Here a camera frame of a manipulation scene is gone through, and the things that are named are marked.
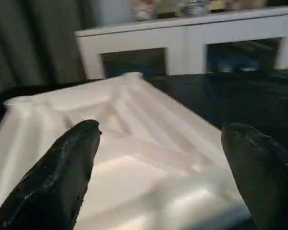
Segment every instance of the white styrofoam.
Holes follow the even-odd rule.
[[[56,138],[96,119],[103,134],[76,230],[222,229],[249,217],[220,131],[138,73],[5,104],[0,205]]]

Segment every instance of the decorative item on cabinet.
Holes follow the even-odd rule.
[[[133,0],[133,13],[137,21],[148,21],[155,18],[159,0]]]
[[[210,0],[180,0],[178,4],[179,17],[197,17],[209,13]]]
[[[225,0],[227,11],[260,9],[266,6],[267,0]]]

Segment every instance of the gray curtain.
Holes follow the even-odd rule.
[[[74,31],[93,26],[90,0],[0,0],[0,91],[85,79]]]

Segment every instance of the white furniture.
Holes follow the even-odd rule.
[[[288,69],[288,7],[210,14],[76,32],[89,79],[104,78],[101,54],[166,48],[168,75],[205,73],[206,45],[282,38],[276,69]]]
[[[101,143],[75,230],[226,229],[249,217],[221,132],[138,73],[5,105],[0,205],[60,135],[96,119]]]

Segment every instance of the cabinet door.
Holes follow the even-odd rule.
[[[288,69],[288,15],[209,23],[188,27],[188,71],[189,74],[205,73],[210,60],[207,51],[211,44],[233,43],[241,41],[269,41],[278,38],[279,47],[275,52],[275,69]],[[238,62],[240,56],[233,55],[232,62]]]
[[[78,37],[78,43],[87,77],[100,79],[150,68],[156,75],[185,74],[184,38],[183,27],[176,27]]]

